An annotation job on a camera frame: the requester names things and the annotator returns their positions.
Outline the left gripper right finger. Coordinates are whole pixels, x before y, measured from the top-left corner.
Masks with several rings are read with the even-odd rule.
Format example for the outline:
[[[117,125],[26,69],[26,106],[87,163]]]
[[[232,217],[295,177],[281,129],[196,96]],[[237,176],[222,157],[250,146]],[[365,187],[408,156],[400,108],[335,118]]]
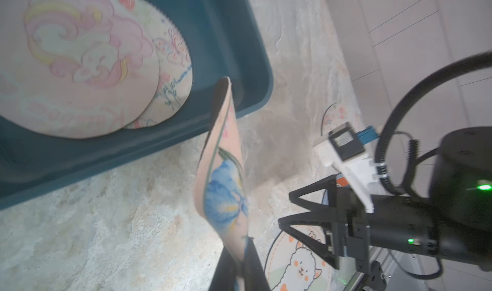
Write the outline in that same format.
[[[270,291],[269,283],[252,237],[249,237],[247,240],[242,270],[245,291]]]

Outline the pink unicorn coaster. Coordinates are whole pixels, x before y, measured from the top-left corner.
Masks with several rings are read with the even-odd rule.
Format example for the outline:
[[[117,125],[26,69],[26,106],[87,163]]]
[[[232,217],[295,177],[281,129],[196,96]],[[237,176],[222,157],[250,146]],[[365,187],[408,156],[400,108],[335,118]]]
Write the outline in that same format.
[[[1,116],[64,138],[136,120],[158,87],[147,30],[115,0],[1,0]]]

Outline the white butterfly floral coaster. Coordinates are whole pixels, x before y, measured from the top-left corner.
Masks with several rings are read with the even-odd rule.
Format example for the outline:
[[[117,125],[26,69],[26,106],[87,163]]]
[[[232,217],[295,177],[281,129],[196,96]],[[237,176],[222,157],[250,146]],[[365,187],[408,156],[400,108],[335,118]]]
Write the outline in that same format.
[[[114,0],[146,27],[160,64],[158,88],[149,106],[126,129],[156,126],[173,117],[190,95],[193,65],[185,39],[164,13],[145,0]]]

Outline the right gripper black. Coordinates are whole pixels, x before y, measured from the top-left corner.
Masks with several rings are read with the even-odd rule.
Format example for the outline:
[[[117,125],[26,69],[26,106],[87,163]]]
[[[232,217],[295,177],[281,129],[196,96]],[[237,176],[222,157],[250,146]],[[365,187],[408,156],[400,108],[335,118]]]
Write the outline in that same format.
[[[336,186],[336,175],[290,192],[289,200],[310,212],[278,219],[283,232],[304,244],[333,269],[340,268],[342,257],[349,257],[355,261],[357,272],[370,273],[370,231],[365,207],[349,187]],[[294,226],[321,227],[325,242],[311,238]]]

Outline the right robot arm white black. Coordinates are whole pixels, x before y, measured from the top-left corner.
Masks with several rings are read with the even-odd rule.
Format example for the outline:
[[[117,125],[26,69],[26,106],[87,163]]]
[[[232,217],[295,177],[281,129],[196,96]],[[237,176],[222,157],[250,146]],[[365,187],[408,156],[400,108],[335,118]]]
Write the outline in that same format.
[[[436,159],[427,198],[373,195],[366,213],[350,187],[329,176],[289,194],[304,212],[279,219],[285,233],[338,268],[356,260],[369,271],[372,246],[491,270],[491,128],[460,129],[431,153]]]

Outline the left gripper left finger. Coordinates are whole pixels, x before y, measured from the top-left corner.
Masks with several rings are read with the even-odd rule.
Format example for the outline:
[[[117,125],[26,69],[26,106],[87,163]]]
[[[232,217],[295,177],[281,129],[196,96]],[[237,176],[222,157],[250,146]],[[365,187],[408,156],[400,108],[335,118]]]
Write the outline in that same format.
[[[215,269],[209,291],[238,291],[238,262],[233,258],[227,248],[221,252],[217,267]]]

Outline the teal plastic storage box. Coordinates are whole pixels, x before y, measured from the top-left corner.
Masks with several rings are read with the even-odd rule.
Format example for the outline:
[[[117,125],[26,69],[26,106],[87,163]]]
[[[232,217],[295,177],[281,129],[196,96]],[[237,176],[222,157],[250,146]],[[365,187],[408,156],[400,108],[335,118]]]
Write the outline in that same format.
[[[232,81],[238,117],[268,102],[274,79],[249,0],[146,1],[170,17],[190,50],[193,85],[184,106],[156,126],[79,141],[44,136],[2,119],[3,209],[206,132],[221,77]]]

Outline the pink tulip flower coaster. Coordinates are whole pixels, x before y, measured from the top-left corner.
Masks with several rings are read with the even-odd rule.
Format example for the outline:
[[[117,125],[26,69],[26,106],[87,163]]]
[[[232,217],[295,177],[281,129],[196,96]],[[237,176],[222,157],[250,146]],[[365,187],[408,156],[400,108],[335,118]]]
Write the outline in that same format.
[[[232,82],[226,76],[214,89],[210,129],[197,168],[193,200],[197,212],[218,233],[233,260],[243,264],[249,209]]]

